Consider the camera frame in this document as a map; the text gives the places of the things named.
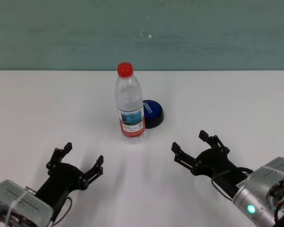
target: table surface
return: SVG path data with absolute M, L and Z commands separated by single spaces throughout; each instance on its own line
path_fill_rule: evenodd
M 38 189 L 53 149 L 70 141 L 64 162 L 87 171 L 103 155 L 104 174 L 71 193 L 74 205 L 59 226 L 254 226 L 208 177 L 175 163 L 170 149 L 176 141 L 196 157 L 208 148 L 198 138 L 206 130 L 237 166 L 257 169 L 284 157 L 284 71 L 135 74 L 165 119 L 131 145 L 121 137 L 116 72 L 0 71 L 0 182 Z

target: green wall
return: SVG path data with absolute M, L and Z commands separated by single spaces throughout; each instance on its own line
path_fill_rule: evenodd
M 284 0 L 0 0 L 0 69 L 115 70 L 121 61 L 284 70 Z

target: water bottle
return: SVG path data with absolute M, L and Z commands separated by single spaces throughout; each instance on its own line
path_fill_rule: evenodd
M 138 79 L 133 75 L 129 62 L 118 65 L 115 85 L 115 103 L 119 115 L 121 132 L 130 143 L 140 142 L 145 134 L 145 119 L 142 91 Z

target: green light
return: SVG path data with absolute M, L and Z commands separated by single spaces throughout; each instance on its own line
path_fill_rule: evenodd
M 247 206 L 247 211 L 251 214 L 254 214 L 256 212 L 256 208 L 254 205 L 248 205 Z

